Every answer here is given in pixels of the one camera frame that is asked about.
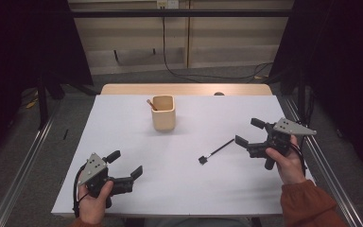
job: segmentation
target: table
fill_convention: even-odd
[[[149,96],[109,95],[133,91],[149,93]],[[176,129],[169,133],[155,131],[150,125],[147,97],[190,92],[195,96],[175,96],[179,122]],[[234,96],[198,96],[214,92]],[[283,116],[277,98],[270,96],[266,85],[112,84],[105,86],[102,94],[106,95],[95,100],[52,213],[72,216],[69,199],[76,171],[92,150],[99,148],[97,153],[101,153],[113,147],[121,150],[122,157],[109,166],[110,176],[124,177],[139,165],[143,165],[144,174],[136,181],[132,193],[116,196],[107,214],[258,217],[282,213],[279,204],[282,182],[275,169],[264,169],[264,159],[251,159],[243,148],[230,144],[205,166],[198,161],[201,155],[219,148],[235,133],[250,137],[252,143],[266,139],[265,131],[254,129],[249,123],[256,114],[268,122]],[[112,121],[112,117],[122,117],[122,120]]]

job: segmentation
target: electrical outlet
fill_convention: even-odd
[[[167,9],[167,0],[157,0],[157,9]]]
[[[178,9],[179,0],[167,0],[167,8],[168,9]]]

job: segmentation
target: wooden table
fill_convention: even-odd
[[[242,83],[111,83],[102,88],[102,95],[172,95],[272,96],[266,84]]]

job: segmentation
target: metal rail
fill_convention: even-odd
[[[43,142],[46,138],[46,135],[49,133],[51,129],[53,118],[56,115],[58,108],[61,102],[55,105],[52,115],[50,116],[48,122],[44,125],[44,127],[37,132],[37,135],[32,143],[28,153],[23,161],[19,171],[17,172],[14,180],[12,181],[8,192],[5,197],[2,199],[0,203],[0,227],[5,226],[8,221],[11,210],[13,209],[22,189],[26,183],[26,179],[28,174],[33,167],[33,164],[36,160],[36,157],[43,146]]]
[[[72,9],[75,18],[105,17],[289,17],[290,9]]]
[[[288,109],[291,111],[294,120],[299,120],[300,118],[298,116],[298,108],[293,99],[291,97],[286,97],[285,102]],[[338,181],[334,171],[329,166],[329,163],[323,155],[323,152],[320,149],[320,146],[318,145],[315,137],[313,135],[306,136],[305,143],[309,147],[312,155],[314,156],[322,175],[325,177],[325,180],[331,188],[331,191],[337,201],[338,206],[340,207],[343,215],[347,219],[350,226],[363,226],[363,222],[357,211],[355,210],[353,202],[350,200],[346,191],[343,189],[340,182]]]

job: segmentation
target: person's arm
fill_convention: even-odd
[[[105,201],[111,194],[112,181],[107,181],[102,187],[98,198],[88,195],[85,184],[78,187],[79,217],[76,218],[71,227],[101,227],[101,221],[105,216]]]
[[[297,138],[291,136],[297,146]],[[276,161],[282,186],[281,205],[285,226],[346,226],[336,213],[336,202],[303,175],[299,155],[291,150],[286,157],[273,148],[266,153]]]

